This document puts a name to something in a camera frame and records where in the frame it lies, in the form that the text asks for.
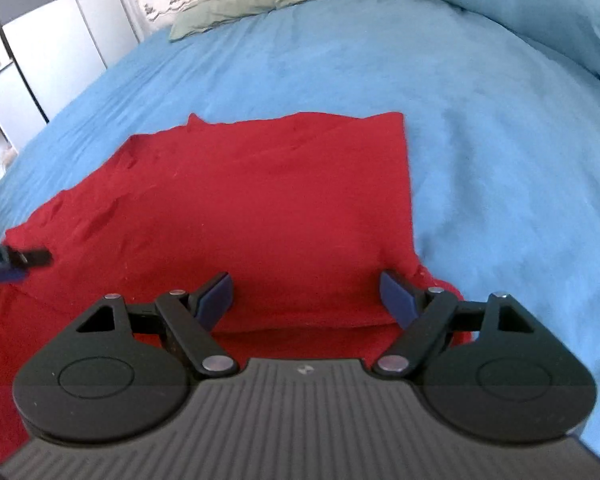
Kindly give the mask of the white wardrobe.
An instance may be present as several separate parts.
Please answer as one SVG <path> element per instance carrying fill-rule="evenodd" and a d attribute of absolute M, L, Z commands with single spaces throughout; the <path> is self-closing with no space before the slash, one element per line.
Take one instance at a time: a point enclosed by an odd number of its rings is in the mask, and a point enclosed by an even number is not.
<path fill-rule="evenodd" d="M 121 0 L 0 0 L 0 31 L 48 119 L 138 44 Z"/>

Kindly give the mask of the red cloth garment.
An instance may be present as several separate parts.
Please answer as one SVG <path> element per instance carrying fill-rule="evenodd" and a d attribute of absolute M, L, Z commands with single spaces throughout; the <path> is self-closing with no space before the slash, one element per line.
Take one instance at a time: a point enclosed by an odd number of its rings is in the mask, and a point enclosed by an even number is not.
<path fill-rule="evenodd" d="M 110 292 L 143 304 L 227 272 L 234 302 L 214 336 L 237 361 L 373 361 L 399 333 L 381 272 L 436 284 L 414 247 L 399 113 L 136 134 L 5 240 L 53 262 L 0 285 L 0 463 L 27 439 L 15 374 Z"/>

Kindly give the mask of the blue bed sheet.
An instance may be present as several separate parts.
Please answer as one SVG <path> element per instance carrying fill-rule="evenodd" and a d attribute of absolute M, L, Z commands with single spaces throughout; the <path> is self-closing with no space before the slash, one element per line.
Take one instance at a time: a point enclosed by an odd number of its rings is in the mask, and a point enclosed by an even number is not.
<path fill-rule="evenodd" d="M 505 290 L 596 379 L 583 437 L 600 454 L 600 80 L 441 0 L 315 0 L 171 41 L 100 76 L 0 183 L 0 239 L 128 136 L 196 114 L 406 119 L 415 242 L 437 277 Z"/>

